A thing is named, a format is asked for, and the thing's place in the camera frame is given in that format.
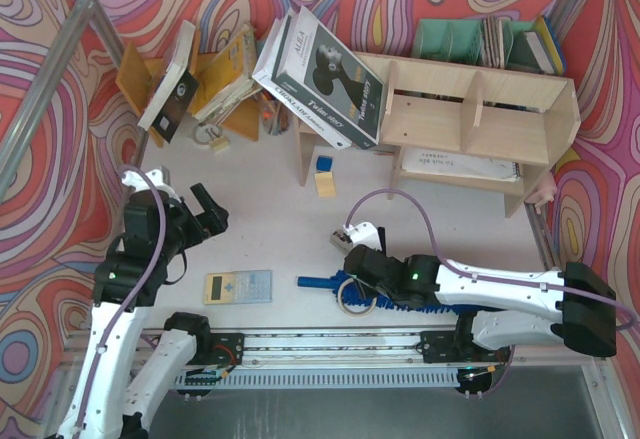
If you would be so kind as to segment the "blue fluffy duster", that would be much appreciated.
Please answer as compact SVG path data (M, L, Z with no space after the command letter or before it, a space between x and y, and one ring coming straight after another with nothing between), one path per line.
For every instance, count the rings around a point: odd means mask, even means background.
M339 270L331 277L311 277L311 276L299 276L297 278L297 285L304 288L315 289L328 289L331 290L335 296L335 290L337 287L350 276L344 271ZM367 294L375 294L378 298L377 308L385 310L398 310L398 311L410 311L408 306L397 305L393 303L388 297L378 293L374 289L359 284L362 290ZM452 312L454 314L462 314L468 312L480 311L479 306L472 305L429 305L415 309L415 312L421 312L426 314L438 314L445 312Z

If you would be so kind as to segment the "beige masking tape roll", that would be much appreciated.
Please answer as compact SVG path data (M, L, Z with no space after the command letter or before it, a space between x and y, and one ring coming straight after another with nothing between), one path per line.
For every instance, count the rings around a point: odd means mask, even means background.
M371 314L377 307L378 302L375 294L365 293L353 278L344 280L337 287L335 298L340 311L354 318Z

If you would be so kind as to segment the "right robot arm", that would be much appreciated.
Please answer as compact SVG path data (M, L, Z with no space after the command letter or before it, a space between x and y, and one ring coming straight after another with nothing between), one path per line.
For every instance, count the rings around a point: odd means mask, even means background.
M358 245L347 254L344 270L410 309L464 307L459 338L487 351L560 343L592 357L617 353L616 295L583 263L569 262L560 271L515 272L432 255L399 260Z

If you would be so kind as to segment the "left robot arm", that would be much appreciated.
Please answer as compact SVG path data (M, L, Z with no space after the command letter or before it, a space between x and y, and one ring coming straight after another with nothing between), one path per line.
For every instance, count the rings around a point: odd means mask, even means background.
M176 256L219 235L229 214L205 187L191 188L202 211L193 214L165 186L134 192L125 226L95 271L89 344L58 438L146 438L179 371L213 353L206 317L176 312L136 376L130 374L145 323Z

